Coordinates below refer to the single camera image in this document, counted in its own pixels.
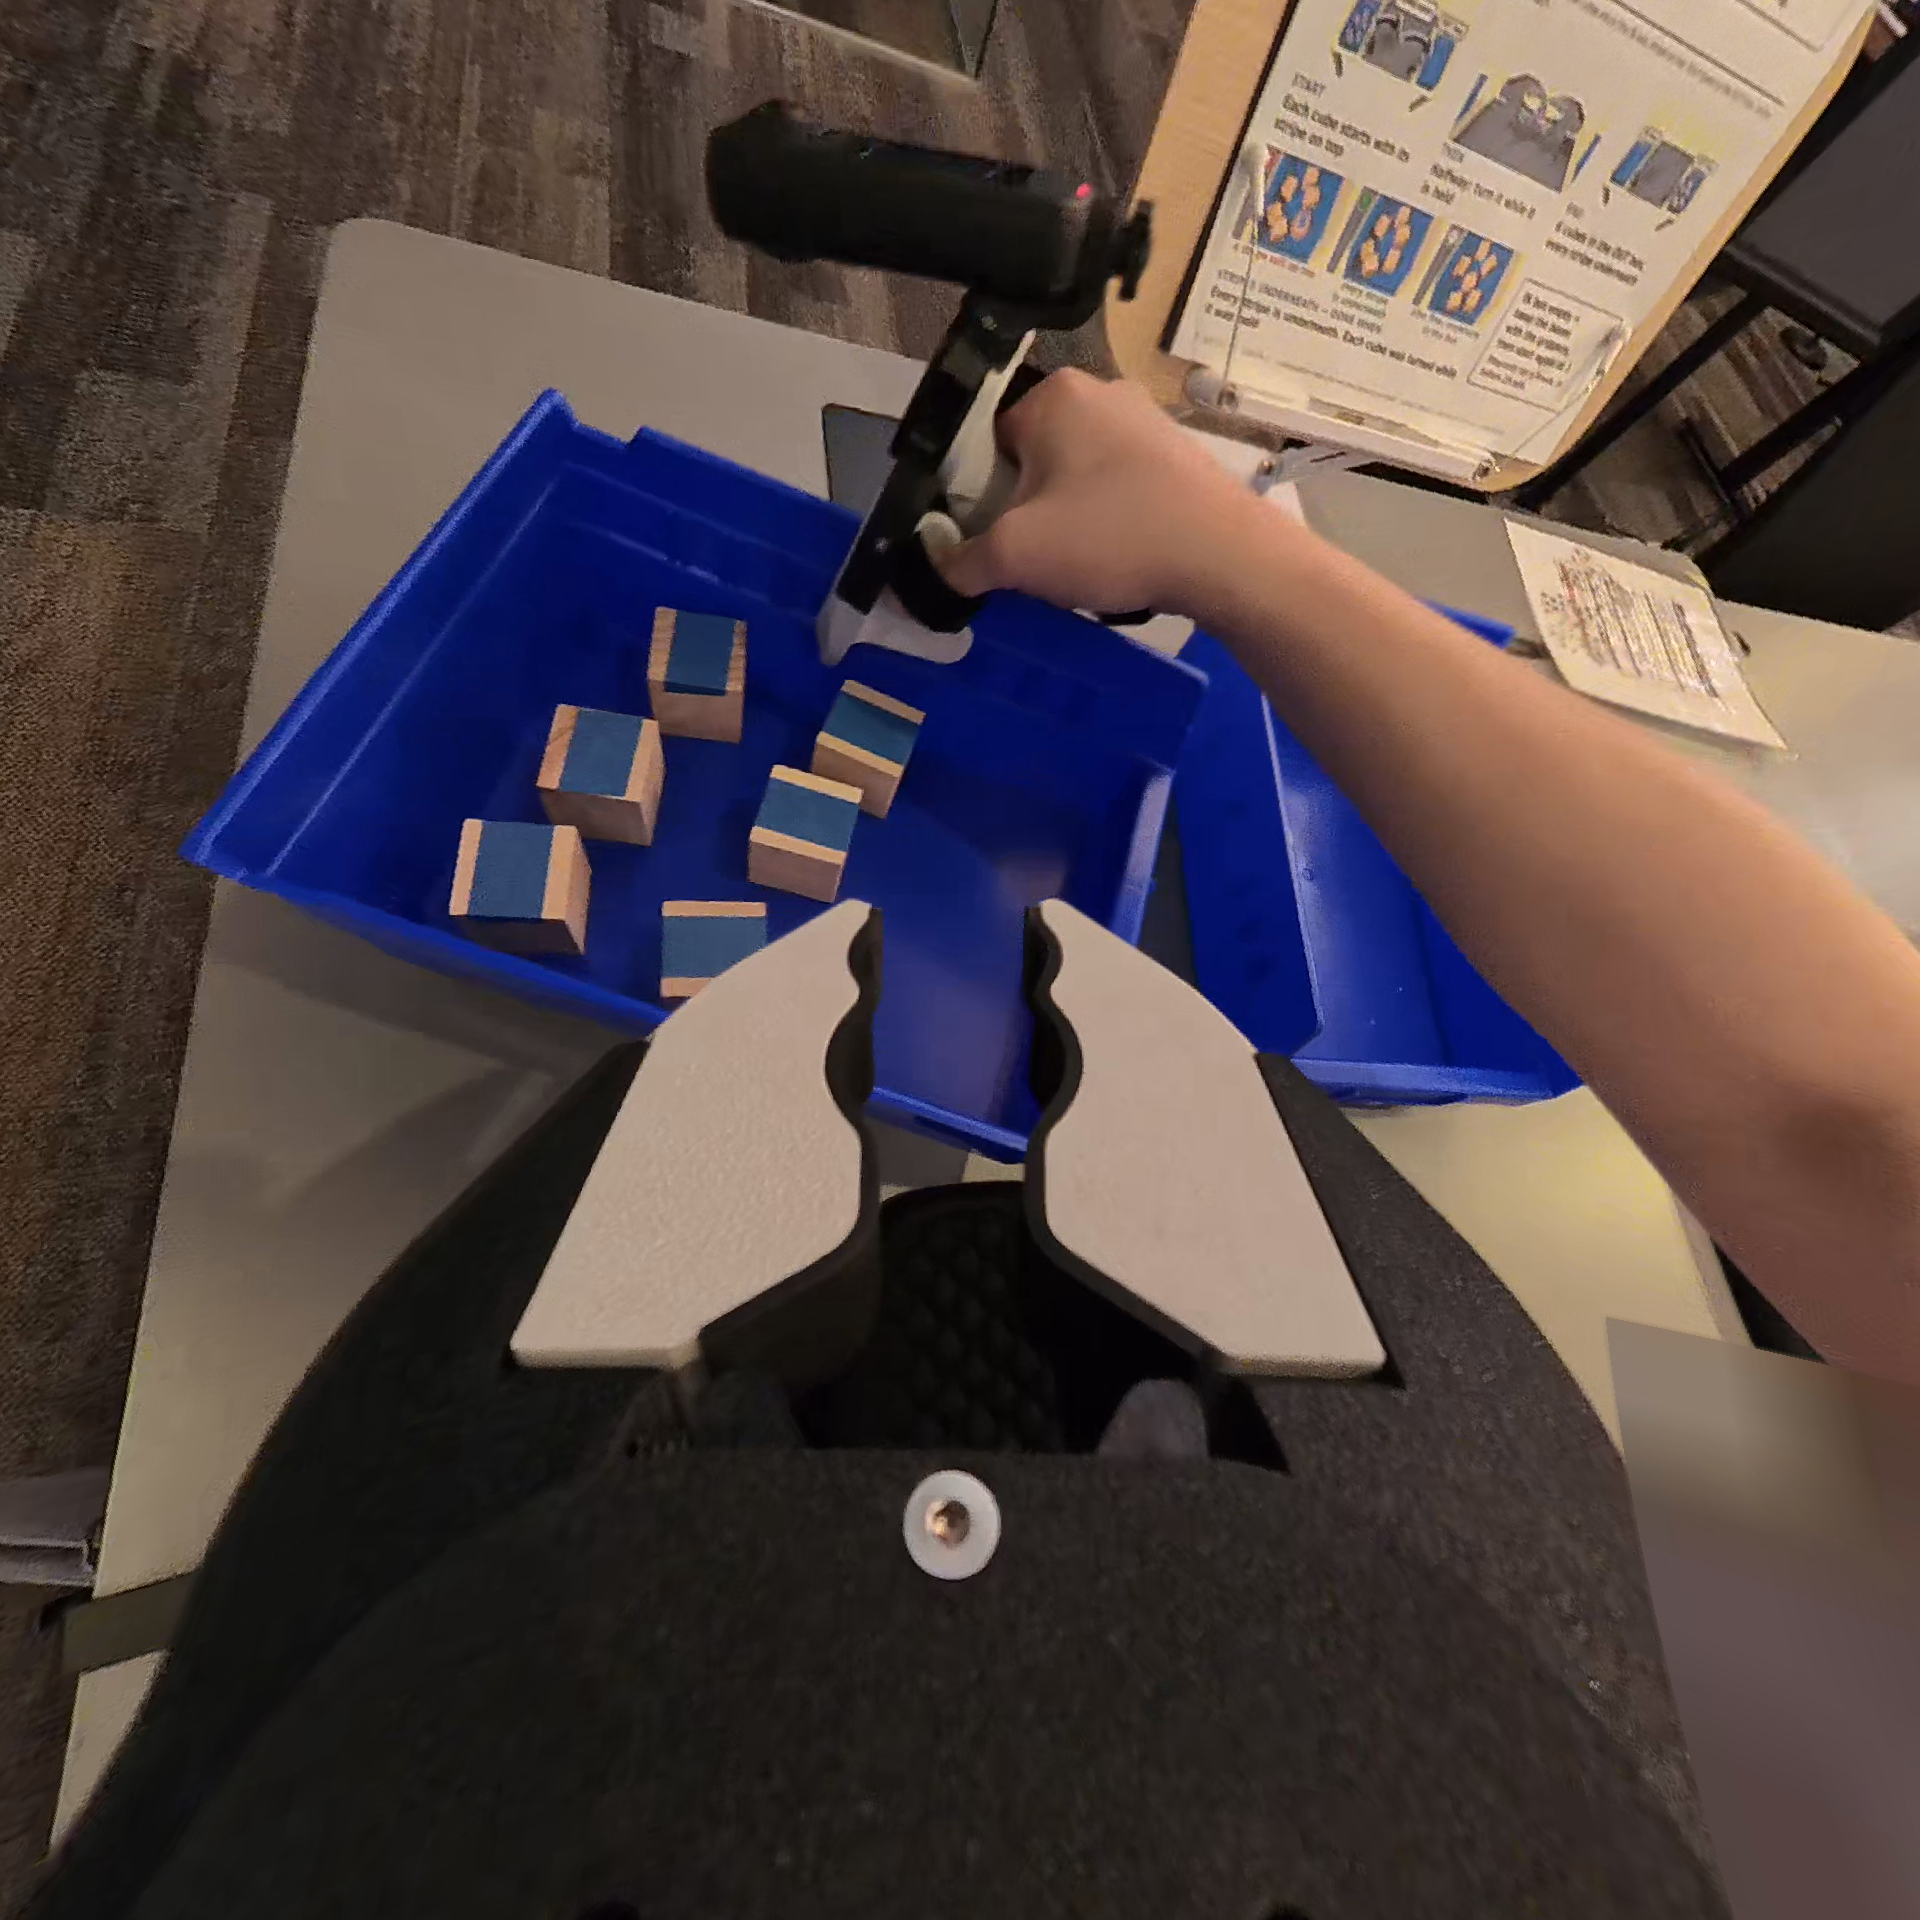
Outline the person's right forearm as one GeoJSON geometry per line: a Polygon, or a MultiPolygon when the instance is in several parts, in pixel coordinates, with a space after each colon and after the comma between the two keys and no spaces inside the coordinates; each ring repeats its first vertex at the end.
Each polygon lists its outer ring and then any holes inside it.
{"type": "Polygon", "coordinates": [[[1181,589],[1836,1365],[1917,1381],[1917,948],[1765,809],[1227,493],[1181,589]]]}

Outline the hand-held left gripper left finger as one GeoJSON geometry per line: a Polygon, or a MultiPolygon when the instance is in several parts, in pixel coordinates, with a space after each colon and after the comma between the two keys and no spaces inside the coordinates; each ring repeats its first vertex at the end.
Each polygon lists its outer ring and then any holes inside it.
{"type": "Polygon", "coordinates": [[[842,900],[677,1008],[510,1333],[525,1371],[807,1394],[877,1318],[873,1021],[881,911],[842,900]]]}

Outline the wooden cube with blue face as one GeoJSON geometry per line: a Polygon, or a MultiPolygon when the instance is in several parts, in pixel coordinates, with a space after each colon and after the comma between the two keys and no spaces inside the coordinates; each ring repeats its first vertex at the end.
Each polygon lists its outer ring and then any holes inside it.
{"type": "Polygon", "coordinates": [[[769,893],[833,906],[856,818],[856,786],[771,762],[751,829],[751,882],[769,893]]]}
{"type": "Polygon", "coordinates": [[[856,790],[866,817],[886,818],[923,730],[923,709],[866,681],[842,681],[813,748],[813,772],[856,790]]]}
{"type": "Polygon", "coordinates": [[[669,740],[741,741],[751,628],[725,611],[653,607],[647,693],[669,740]]]}
{"type": "Polygon", "coordinates": [[[553,829],[591,844],[648,847],[664,791],[656,718],[559,703],[535,790],[553,829]]]}
{"type": "Polygon", "coordinates": [[[580,959],[591,864],[574,822],[466,818],[447,921],[494,952],[580,959]]]}
{"type": "Polygon", "coordinates": [[[760,900],[661,900],[656,995],[687,1002],[769,939],[760,900]]]}

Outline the blue plastic bin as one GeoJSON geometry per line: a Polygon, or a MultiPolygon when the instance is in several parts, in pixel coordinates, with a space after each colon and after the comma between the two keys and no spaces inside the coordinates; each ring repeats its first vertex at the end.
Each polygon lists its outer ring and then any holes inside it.
{"type": "Polygon", "coordinates": [[[1342,1104],[1529,1104],[1578,1074],[1474,971],[1227,645],[1172,768],[1196,988],[1342,1104]]]}
{"type": "Polygon", "coordinates": [[[886,818],[848,836],[846,900],[881,911],[873,1112],[1023,1157],[1023,911],[1063,895],[1124,941],[1205,675],[1032,596],[990,596],[965,659],[854,645],[814,611],[854,513],[638,430],[615,441],[542,392],[317,662],[182,854],[412,967],[647,1035],[661,900],[741,900],[777,762],[804,768],[846,677],[923,730],[886,818]],[[656,607],[747,625],[741,741],[664,741],[647,849],[588,847],[588,948],[506,954],[455,931],[466,818],[535,822],[559,703],[642,714],[656,607]]]}

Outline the dark flat panel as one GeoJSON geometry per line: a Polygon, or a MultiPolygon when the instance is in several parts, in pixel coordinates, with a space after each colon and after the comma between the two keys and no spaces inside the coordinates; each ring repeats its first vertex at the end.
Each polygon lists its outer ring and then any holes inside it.
{"type": "Polygon", "coordinates": [[[895,467],[892,439],[900,418],[848,404],[824,404],[818,418],[827,502],[866,518],[895,467]]]}

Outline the person's right hand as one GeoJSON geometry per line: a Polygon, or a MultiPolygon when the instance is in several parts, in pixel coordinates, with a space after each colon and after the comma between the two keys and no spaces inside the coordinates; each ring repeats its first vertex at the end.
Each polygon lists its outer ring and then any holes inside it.
{"type": "Polygon", "coordinates": [[[1214,636],[1282,636],[1336,603],[1328,549],[1132,386],[1045,373],[996,418],[996,450],[1016,469],[1006,504],[936,562],[960,596],[1149,607],[1214,636]]]}

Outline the plastic bag with printed card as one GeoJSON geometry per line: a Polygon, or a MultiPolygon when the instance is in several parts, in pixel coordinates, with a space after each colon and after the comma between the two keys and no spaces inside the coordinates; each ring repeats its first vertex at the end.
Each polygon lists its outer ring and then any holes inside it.
{"type": "Polygon", "coordinates": [[[1785,750],[1705,585],[1522,518],[1503,532],[1538,645],[1574,693],[1651,722],[1785,750]]]}

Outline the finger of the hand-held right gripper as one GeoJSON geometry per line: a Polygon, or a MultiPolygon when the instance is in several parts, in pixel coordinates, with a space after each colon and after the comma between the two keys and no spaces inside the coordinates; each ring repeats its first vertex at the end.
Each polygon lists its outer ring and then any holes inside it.
{"type": "Polygon", "coordinates": [[[895,591],[877,591],[869,607],[827,596],[814,617],[824,664],[842,664],[854,645],[877,645],[931,664],[954,664],[972,645],[972,628],[936,631],[900,607],[895,591]]]}

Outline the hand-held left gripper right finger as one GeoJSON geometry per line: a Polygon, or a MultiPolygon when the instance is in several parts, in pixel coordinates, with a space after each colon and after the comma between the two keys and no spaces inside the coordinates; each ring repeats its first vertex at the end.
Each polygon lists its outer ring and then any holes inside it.
{"type": "Polygon", "coordinates": [[[1227,1377],[1387,1362],[1254,1044],[1064,900],[1023,914],[1023,1215],[1037,1252],[1227,1377]]]}

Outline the black chair frame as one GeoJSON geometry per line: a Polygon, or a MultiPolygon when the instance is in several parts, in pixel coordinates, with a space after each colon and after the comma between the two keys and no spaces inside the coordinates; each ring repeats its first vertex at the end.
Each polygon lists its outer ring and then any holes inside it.
{"type": "Polygon", "coordinates": [[[1709,286],[1737,290],[1667,369],[1512,493],[1541,508],[1763,313],[1855,369],[1715,467],[1723,536],[1696,558],[1723,600],[1882,631],[1917,611],[1917,4],[1736,227],[1709,286]]]}

